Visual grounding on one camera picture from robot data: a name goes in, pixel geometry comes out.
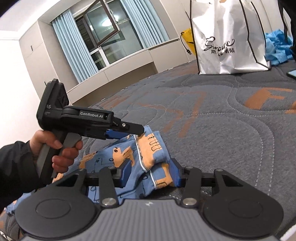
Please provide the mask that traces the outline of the black sleeved left forearm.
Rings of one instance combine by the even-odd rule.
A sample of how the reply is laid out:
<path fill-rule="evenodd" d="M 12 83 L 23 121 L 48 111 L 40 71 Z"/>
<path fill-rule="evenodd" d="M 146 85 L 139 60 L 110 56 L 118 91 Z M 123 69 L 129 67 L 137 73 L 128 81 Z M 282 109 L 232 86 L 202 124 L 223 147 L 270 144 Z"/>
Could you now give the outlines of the black sleeved left forearm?
<path fill-rule="evenodd" d="M 42 187 L 29 142 L 17 141 L 3 146 L 1 159 L 1 210 L 24 193 Z"/>

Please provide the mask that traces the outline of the person's left hand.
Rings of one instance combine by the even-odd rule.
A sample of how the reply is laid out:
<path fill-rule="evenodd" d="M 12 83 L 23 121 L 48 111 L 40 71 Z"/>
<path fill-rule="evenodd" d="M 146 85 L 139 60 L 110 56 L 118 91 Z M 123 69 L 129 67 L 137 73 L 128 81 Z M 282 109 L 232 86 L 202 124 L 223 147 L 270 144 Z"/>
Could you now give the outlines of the person's left hand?
<path fill-rule="evenodd" d="M 47 144 L 53 149 L 62 149 L 62 144 L 52 132 L 38 130 L 29 141 L 29 146 L 33 155 L 34 163 L 37 162 L 37 158 L 43 144 Z M 79 141 L 72 148 L 64 148 L 60 156 L 53 156 L 53 169 L 57 173 L 65 173 L 66 171 L 68 171 L 68 168 L 73 165 L 74 159 L 78 157 L 79 151 L 82 149 L 82 147 L 83 142 Z"/>

